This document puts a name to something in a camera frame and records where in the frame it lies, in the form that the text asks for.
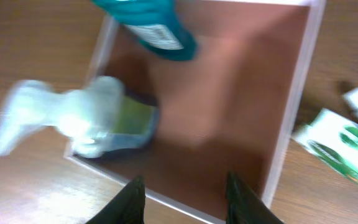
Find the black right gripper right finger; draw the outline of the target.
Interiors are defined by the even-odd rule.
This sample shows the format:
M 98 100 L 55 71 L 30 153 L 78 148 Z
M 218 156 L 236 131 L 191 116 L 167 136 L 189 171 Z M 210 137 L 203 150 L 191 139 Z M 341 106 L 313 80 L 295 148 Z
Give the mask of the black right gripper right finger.
M 226 179 L 226 224 L 283 224 L 234 172 Z

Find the teal mouthwash bottle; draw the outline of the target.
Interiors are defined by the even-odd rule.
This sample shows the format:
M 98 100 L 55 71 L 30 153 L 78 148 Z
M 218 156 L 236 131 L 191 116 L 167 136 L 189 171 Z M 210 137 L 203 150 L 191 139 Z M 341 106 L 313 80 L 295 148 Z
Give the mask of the teal mouthwash bottle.
M 156 55 L 173 61 L 194 58 L 196 40 L 178 20 L 173 0 L 93 0 L 93 3 Z

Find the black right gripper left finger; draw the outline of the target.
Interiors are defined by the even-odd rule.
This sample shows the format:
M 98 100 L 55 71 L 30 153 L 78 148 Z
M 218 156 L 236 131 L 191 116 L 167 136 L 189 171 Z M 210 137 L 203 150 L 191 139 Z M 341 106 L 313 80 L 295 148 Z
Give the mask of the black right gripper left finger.
M 145 184 L 138 175 L 86 224 L 144 224 Z

